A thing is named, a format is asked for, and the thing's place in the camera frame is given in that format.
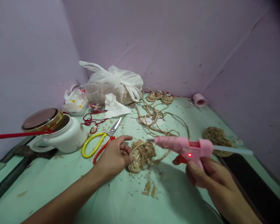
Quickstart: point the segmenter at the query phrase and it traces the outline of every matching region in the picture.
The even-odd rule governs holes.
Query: dark tool handle
[[[29,164],[36,158],[36,155],[24,157],[22,161],[4,178],[0,183],[0,198],[8,190],[8,188],[16,181],[23,173]]]

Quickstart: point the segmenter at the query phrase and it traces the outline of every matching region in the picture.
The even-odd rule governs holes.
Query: red stick
[[[14,134],[2,134],[0,135],[0,139],[2,138],[17,138],[31,135],[43,135],[43,134],[52,134],[55,131],[42,131],[42,132],[24,132],[24,133],[14,133]]]

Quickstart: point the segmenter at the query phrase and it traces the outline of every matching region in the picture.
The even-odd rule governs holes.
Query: scissors
[[[109,141],[99,150],[99,152],[96,154],[96,156],[94,157],[94,160],[93,160],[93,163],[96,164],[96,158],[98,157],[98,155],[106,148],[106,146],[108,145],[108,143],[112,140],[115,139],[115,136],[113,136],[114,132],[117,130],[117,128],[120,126],[121,122],[123,121],[123,118],[119,118],[118,121],[116,121],[116,123],[113,125],[113,127],[110,129],[110,131],[108,133],[104,133],[104,132],[101,132],[101,133],[98,133],[98,134],[95,134],[93,136],[91,136],[83,145],[83,148],[82,148],[82,156],[85,158],[85,159],[88,159],[90,158],[91,156],[93,156],[93,154],[95,154],[95,152],[97,151],[97,149],[99,148],[99,146],[101,145],[102,141],[104,140],[104,138],[109,135],[110,136],[110,139]],[[92,153],[90,153],[88,156],[85,154],[85,150],[86,150],[86,146],[87,144],[94,138],[98,137],[98,136],[101,136],[101,139],[99,141],[99,143],[96,145],[95,149],[92,151]]]

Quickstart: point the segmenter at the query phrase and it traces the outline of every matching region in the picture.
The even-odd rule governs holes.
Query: gold jar lid
[[[64,119],[64,114],[56,108],[41,110],[28,117],[22,124],[24,132],[50,131],[58,127]]]

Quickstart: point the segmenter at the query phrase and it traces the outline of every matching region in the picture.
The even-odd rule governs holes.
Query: white plastic bag
[[[78,87],[73,91],[66,90],[64,94],[64,104],[62,105],[62,111],[66,112],[70,116],[82,116],[87,109],[87,98],[85,89]]]
[[[88,83],[99,85],[97,92],[99,103],[105,103],[105,96],[112,93],[116,96],[116,100],[123,105],[137,102],[143,98],[142,87],[143,80],[140,75],[128,71],[121,70],[115,66],[111,66],[108,70],[103,69],[98,64],[79,61],[80,65],[94,71]]]

